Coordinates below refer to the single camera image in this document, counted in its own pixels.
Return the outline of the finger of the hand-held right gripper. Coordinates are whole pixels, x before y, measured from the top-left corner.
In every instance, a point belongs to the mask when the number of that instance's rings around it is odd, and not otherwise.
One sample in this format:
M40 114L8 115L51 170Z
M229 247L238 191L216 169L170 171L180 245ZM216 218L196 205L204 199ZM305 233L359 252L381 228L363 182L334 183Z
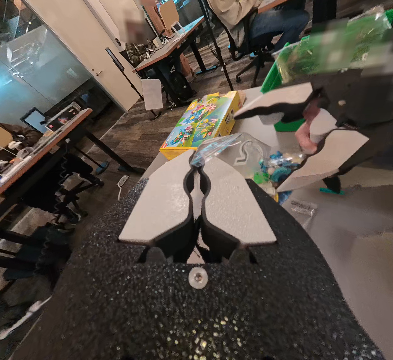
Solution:
M262 117L266 123L278 119L278 122L290 123L303 118L303 111L310 101L320 97L310 82L293 84L274 89L252 100L235 113L235 119Z
M296 190L336 174L340 167L369 140L355 130L335 129L322 140L321 148L308 156L278 187L278 192Z

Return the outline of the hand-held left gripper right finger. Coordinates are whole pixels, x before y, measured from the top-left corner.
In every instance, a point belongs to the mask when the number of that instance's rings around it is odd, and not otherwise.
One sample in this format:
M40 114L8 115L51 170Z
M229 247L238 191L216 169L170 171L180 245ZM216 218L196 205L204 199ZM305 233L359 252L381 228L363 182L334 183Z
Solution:
M200 232L214 254L230 257L237 248L270 245L277 238L246 179L217 157L200 169Z

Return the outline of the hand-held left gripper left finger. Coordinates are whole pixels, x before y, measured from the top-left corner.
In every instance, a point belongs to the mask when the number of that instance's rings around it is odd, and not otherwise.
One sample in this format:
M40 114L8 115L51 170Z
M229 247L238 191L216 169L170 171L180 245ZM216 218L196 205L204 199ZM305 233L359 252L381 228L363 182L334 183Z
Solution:
M194 154L185 151L148 177L119 235L120 242L157 247L166 257L185 250L194 232L194 170L190 165Z

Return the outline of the clear plastic bag of lego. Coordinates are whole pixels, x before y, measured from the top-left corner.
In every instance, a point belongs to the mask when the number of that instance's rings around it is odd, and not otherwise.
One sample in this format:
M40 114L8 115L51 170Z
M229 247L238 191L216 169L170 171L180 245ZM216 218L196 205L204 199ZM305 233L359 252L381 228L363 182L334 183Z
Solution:
M191 165L199 169L213 158L226 162L245 179L253 180L282 205L292 191L277 191L277 188L300 167L305 155L301 152L274 151L250 134L241 132L218 137L215 141L204 141L191 159Z

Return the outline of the yellow lego box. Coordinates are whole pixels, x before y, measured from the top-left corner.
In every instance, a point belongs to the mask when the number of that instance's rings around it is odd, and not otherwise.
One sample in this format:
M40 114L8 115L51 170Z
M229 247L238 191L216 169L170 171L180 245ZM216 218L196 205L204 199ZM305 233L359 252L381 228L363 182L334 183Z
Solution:
M170 161L186 150L196 150L206 140L229 135L234 115L244 101L245 93L240 91L213 93L194 100L160 147L160 153Z

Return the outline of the person's right hand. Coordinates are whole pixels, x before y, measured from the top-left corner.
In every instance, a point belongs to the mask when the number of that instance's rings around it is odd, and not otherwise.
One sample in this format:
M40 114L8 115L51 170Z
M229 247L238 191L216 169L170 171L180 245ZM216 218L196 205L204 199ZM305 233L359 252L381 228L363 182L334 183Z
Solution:
M320 110L318 99L310 101L303 111L304 123L295 133L296 140L305 155L313 155L317 150L317 143L311 140L311 124Z

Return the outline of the small clear empty bag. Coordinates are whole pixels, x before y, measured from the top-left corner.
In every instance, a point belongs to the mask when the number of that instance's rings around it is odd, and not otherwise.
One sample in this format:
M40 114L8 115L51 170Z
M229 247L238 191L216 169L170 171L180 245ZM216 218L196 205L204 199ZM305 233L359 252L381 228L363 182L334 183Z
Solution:
M297 214L313 217L318 205L304 200L293 199L290 201L291 211Z

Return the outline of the white sheet on stand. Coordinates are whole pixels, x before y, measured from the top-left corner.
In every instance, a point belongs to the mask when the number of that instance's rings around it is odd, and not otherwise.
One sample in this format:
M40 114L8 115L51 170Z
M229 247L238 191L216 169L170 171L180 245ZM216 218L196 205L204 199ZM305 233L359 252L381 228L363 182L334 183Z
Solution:
M146 110L163 109L161 81L159 79L142 79L142 92Z

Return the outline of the long brown desk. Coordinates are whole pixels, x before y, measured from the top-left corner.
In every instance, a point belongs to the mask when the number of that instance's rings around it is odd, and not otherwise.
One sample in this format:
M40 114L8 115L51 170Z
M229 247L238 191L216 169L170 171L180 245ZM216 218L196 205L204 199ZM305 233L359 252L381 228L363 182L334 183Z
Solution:
M78 143L78 141L83 137L87 137L90 141L92 141L94 145L123 167L124 171L135 172L138 174L143 174L145 172L144 168L130 166L104 142L86 130L84 121L91 113L91 108L81 110L68 123L63 124L56 132L52 132L50 136L38 147L33 147L32 152L28 153L21 162L14 165L14 169L1 178L1 217L7 214L8 210L12 208L13 205L18 203L20 195L22 195L26 189L29 189L32 184L37 182L38 179L40 179L47 170L49 170L51 165L54 165L57 160L63 156L63 154L67 153L67 151L62 148L73 148L75 143ZM59 146L59 150L56 151L51 162L47 162L36 176L32 176L31 178L24 180L18 187L11 190L8 195L4 195L10 187L13 187L15 182L17 182L28 170L30 170L58 144L61 144L61 146Z

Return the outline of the black laptop screen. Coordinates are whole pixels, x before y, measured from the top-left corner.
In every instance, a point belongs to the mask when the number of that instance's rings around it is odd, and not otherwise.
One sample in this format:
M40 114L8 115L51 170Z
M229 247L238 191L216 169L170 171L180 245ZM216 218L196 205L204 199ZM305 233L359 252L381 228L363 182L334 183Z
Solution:
M46 121L47 117L36 107L32 107L20 120L28 127L44 134L47 132Z

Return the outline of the white door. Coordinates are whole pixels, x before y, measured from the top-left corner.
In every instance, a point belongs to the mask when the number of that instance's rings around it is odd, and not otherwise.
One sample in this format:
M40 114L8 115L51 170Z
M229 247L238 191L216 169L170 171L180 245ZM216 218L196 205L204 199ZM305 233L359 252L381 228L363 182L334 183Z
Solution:
M112 100L127 112L139 99L123 73L113 63L107 48L118 52L113 34L91 4L91 0L64 0L67 29L73 53Z

